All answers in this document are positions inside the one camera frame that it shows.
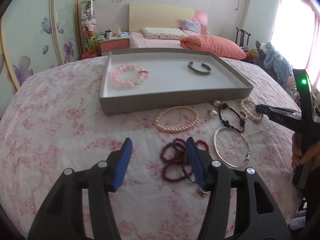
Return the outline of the right hand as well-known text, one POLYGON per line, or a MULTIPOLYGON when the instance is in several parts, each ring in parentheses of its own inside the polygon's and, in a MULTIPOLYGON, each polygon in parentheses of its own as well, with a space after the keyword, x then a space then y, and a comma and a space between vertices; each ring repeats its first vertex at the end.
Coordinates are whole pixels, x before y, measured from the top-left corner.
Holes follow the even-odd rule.
POLYGON ((313 161, 311 170, 315 170, 320 166, 320 145, 319 141, 310 145, 308 150, 302 155, 302 150, 297 145, 297 136, 292 136, 292 163, 293 169, 296 169, 299 165, 305 165, 309 161, 313 161))

